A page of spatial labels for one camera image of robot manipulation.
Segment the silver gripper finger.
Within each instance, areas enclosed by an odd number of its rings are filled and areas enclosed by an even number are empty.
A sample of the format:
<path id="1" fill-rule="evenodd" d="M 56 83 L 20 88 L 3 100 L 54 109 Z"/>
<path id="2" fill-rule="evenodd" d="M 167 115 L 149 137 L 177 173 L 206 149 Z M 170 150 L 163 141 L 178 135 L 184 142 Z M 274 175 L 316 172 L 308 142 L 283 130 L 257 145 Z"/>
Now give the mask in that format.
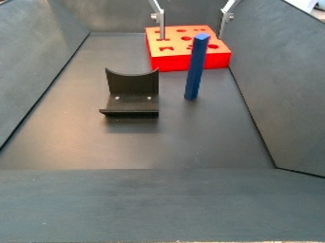
<path id="1" fill-rule="evenodd" d="M 161 38 L 165 39 L 165 10 L 162 9 L 158 0 L 149 0 L 150 6 L 154 10 L 151 19 L 157 21 L 161 28 Z"/>
<path id="2" fill-rule="evenodd" d="M 241 0 L 229 0 L 225 7 L 221 9 L 221 22 L 218 29 L 218 38 L 224 37 L 226 24 L 234 19 L 234 9 Z"/>

